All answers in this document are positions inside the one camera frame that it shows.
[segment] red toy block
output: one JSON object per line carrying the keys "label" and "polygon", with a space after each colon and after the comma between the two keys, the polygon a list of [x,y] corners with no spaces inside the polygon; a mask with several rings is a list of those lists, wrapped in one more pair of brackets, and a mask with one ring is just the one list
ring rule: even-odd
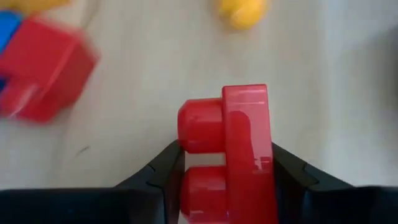
{"label": "red toy block", "polygon": [[220,99],[180,108],[181,146],[226,158],[226,166],[187,171],[181,210],[190,223],[278,223],[270,133],[265,85],[226,86]]}
{"label": "red toy block", "polygon": [[52,119],[80,96],[98,58],[80,31],[37,17],[24,20],[0,55],[7,85],[0,110],[38,122]]}

